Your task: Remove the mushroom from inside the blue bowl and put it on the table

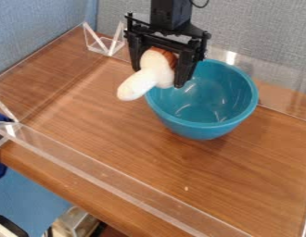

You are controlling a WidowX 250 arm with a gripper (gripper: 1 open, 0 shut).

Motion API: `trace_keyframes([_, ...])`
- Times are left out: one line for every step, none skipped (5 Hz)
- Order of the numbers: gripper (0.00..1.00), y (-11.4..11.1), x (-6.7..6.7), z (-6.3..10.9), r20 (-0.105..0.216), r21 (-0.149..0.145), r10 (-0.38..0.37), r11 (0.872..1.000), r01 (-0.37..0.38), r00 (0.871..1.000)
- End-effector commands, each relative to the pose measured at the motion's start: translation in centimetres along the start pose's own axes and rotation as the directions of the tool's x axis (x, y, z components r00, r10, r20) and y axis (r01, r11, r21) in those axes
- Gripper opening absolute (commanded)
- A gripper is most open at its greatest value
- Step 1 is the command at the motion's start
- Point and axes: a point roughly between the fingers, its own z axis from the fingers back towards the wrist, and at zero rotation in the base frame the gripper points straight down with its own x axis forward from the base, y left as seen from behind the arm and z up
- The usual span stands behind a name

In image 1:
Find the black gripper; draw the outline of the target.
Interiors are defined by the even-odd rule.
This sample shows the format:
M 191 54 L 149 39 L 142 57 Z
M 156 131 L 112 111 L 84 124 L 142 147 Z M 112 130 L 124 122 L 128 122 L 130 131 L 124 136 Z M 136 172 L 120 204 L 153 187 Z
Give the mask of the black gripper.
M 205 58 L 207 41 L 211 34 L 200 30 L 189 21 L 169 29 L 165 23 L 154 24 L 146 15 L 128 12 L 125 38 L 130 65 L 134 71 L 141 69 L 140 60 L 144 51 L 154 46 L 172 53 L 178 53 L 174 69 L 174 87 L 181 88 L 192 78 L 199 61 Z

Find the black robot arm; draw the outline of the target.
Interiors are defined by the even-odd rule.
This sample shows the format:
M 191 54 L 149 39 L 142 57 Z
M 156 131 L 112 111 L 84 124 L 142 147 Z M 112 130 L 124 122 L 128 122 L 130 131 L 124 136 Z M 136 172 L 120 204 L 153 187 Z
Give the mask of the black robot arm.
M 174 87 L 192 78 L 199 61 L 205 59 L 207 42 L 212 35 L 191 22 L 192 0 L 150 0 L 149 15 L 128 12 L 125 38 L 130 65 L 138 70 L 140 59 L 150 46 L 178 55 Z

